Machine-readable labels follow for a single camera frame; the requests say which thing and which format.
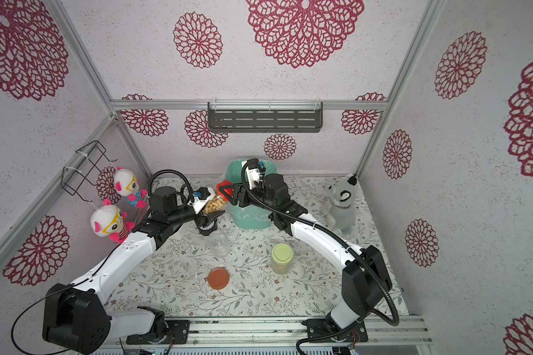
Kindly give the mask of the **red jar lid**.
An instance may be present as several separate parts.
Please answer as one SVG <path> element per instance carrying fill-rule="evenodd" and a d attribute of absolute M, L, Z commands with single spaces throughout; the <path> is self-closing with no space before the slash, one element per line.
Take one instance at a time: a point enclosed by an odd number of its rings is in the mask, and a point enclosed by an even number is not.
<path fill-rule="evenodd" d="M 230 202 L 233 197 L 233 184 L 229 180 L 224 180 L 216 186 L 218 193 L 225 201 Z"/>

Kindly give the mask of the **red lid peanut jar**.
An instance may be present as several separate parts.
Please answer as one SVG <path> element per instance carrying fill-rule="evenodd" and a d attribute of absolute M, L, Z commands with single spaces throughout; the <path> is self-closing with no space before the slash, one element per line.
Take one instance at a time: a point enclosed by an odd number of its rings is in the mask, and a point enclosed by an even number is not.
<path fill-rule="evenodd" d="M 216 195 L 212 200 L 206 203 L 204 214 L 209 215 L 214 212 L 222 211 L 228 204 L 228 200 L 222 195 Z"/>

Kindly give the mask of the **brown jar lid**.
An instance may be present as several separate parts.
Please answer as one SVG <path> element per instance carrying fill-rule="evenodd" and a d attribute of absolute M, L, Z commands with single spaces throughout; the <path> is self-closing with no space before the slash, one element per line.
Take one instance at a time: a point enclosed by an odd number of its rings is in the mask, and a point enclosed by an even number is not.
<path fill-rule="evenodd" d="M 210 288 L 214 290 L 222 290 L 229 284 L 230 276 L 225 267 L 217 267 L 210 271 L 207 277 L 207 282 Z"/>

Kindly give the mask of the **glass peanut jar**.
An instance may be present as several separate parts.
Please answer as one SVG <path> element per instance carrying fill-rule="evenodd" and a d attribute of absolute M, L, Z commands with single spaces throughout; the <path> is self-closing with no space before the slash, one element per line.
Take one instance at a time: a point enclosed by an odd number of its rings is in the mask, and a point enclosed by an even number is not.
<path fill-rule="evenodd" d="M 216 258 L 224 258 L 229 254 L 229 238 L 222 231 L 216 230 L 210 233 L 207 237 L 207 245 L 213 256 Z"/>

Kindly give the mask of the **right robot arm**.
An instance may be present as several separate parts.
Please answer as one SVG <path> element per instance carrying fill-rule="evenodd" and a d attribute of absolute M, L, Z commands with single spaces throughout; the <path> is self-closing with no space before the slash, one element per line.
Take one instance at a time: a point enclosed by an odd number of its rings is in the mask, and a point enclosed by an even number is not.
<path fill-rule="evenodd" d="M 282 175 L 270 174 L 258 183 L 243 178 L 241 183 L 219 185 L 218 190 L 234 206 L 257 206 L 269 211 L 269 219 L 279 230 L 311 246 L 341 273 L 341 300 L 327 315 L 327 322 L 334 328 L 345 329 L 369 314 L 389 325 L 399 324 L 381 252 L 374 246 L 352 244 L 318 223 L 291 198 Z"/>

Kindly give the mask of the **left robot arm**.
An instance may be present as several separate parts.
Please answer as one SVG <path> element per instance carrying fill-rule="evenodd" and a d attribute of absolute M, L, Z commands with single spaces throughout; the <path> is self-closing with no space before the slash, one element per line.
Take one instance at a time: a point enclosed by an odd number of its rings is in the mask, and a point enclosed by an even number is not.
<path fill-rule="evenodd" d="M 105 302 L 118 284 L 140 262 L 178 236 L 186 223 L 203 216 L 205 205 L 215 197 L 211 187 L 189 194 L 190 201 L 179 206 L 176 191 L 158 188 L 150 198 L 150 209 L 123 243 L 89 272 L 69 285 L 56 284 L 44 301 L 42 338 L 48 343 L 92 354 L 106 341 L 141 337 L 148 343 L 161 342 L 168 326 L 163 312 L 150 307 L 132 311 L 107 312 Z"/>

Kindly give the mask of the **black alarm clock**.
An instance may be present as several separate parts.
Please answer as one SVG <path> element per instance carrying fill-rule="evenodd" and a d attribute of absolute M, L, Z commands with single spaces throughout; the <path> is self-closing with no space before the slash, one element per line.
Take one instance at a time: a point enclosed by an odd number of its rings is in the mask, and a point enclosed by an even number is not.
<path fill-rule="evenodd" d="M 209 226 L 202 226 L 198 228 L 198 231 L 201 235 L 209 236 L 211 233 L 217 230 L 217 225 L 215 223 L 210 224 Z"/>

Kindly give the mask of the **green trash bin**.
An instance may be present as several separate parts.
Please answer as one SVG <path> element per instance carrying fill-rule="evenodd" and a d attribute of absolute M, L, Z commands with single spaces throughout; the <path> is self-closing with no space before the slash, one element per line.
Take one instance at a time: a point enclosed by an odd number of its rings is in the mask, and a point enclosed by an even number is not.
<path fill-rule="evenodd" d="M 238 159 L 232 161 L 227 167 L 225 173 L 225 180 L 231 183 L 241 183 L 241 169 L 247 162 L 247 159 Z M 241 208 L 239 206 L 227 207 L 233 222 L 236 226 L 242 229 L 267 229 L 271 226 L 271 220 L 267 210 L 256 206 L 247 206 Z"/>

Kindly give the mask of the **green lid peanut jar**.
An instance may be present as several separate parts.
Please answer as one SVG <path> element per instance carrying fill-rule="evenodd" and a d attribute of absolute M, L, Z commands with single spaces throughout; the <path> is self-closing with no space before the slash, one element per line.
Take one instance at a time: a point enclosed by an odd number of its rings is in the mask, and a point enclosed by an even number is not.
<path fill-rule="evenodd" d="M 276 244 L 271 251 L 272 270 L 278 275 L 288 273 L 292 267 L 294 252 L 290 245 Z"/>

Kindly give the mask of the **grey husky plush toy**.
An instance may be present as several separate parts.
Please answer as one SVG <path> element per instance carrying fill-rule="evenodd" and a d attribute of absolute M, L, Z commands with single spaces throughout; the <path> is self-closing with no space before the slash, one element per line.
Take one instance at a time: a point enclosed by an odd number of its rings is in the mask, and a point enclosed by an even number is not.
<path fill-rule="evenodd" d="M 326 224 L 350 235 L 356 221 L 355 199 L 358 179 L 348 174 L 328 188 L 329 201 L 321 209 Z"/>

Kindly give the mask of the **plush toy blue dotted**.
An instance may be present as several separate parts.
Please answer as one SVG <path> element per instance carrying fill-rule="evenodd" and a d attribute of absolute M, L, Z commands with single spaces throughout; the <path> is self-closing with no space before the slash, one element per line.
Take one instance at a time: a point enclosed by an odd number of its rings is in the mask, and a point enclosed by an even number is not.
<path fill-rule="evenodd" d="M 117 167 L 113 176 L 113 185 L 118 194 L 126 198 L 131 206 L 138 209 L 147 207 L 145 197 L 148 192 L 141 188 L 139 179 L 131 170 Z"/>

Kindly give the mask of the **plush toy red striped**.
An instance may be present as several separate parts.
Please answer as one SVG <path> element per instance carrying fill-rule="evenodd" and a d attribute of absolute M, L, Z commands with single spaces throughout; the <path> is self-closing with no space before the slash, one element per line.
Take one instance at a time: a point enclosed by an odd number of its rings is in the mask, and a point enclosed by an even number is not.
<path fill-rule="evenodd" d="M 111 241 L 121 244 L 135 227 L 135 223 L 126 221 L 127 213 L 123 212 L 109 199 L 104 199 L 103 206 L 91 215 L 90 226 L 100 238 L 108 237 Z"/>

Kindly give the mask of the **dark grey wall shelf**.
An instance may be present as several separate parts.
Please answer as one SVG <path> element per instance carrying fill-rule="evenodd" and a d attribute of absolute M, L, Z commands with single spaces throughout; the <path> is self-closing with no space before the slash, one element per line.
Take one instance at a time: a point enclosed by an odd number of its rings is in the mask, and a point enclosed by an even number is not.
<path fill-rule="evenodd" d="M 321 102 L 300 105 L 229 105 L 208 103 L 207 124 L 212 133 L 319 133 Z"/>

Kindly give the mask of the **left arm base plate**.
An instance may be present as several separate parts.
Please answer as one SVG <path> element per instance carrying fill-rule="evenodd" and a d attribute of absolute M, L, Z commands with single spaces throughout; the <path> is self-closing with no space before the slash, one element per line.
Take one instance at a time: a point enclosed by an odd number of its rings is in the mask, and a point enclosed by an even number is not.
<path fill-rule="evenodd" d="M 124 340 L 126 345 L 184 345 L 190 332 L 188 320 L 165 320 L 154 325 L 146 334 L 131 335 Z"/>

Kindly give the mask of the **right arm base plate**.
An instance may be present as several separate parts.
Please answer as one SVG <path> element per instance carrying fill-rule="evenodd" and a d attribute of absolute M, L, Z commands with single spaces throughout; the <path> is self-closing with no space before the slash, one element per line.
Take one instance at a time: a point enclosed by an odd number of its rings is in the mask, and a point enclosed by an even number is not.
<path fill-rule="evenodd" d="M 330 318 L 305 319 L 306 335 L 311 343 L 366 343 L 369 340 L 363 321 L 355 321 L 346 328 L 339 328 Z"/>

